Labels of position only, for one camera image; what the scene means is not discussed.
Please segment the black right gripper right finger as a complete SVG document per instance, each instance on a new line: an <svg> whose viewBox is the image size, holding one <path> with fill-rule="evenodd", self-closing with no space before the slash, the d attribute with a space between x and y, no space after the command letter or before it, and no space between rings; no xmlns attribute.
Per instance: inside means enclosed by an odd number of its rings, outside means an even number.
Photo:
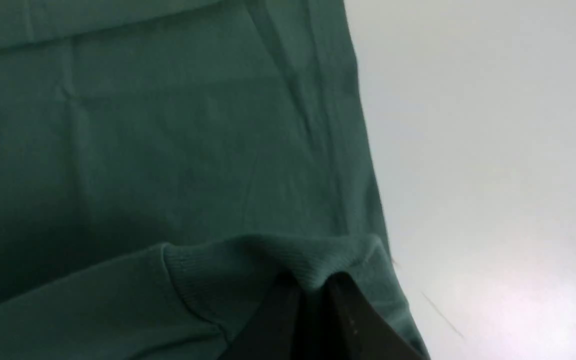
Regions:
<svg viewBox="0 0 576 360"><path fill-rule="evenodd" d="M425 358L382 319L350 274L330 276L322 295L322 348L327 360Z"/></svg>

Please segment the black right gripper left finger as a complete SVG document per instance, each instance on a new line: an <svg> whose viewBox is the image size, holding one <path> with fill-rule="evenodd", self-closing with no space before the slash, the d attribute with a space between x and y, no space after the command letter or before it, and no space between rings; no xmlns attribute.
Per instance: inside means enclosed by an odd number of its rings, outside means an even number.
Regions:
<svg viewBox="0 0 576 360"><path fill-rule="evenodd" d="M295 338L302 300L303 292L292 275L277 276L220 360L294 360L299 353Z"/></svg>

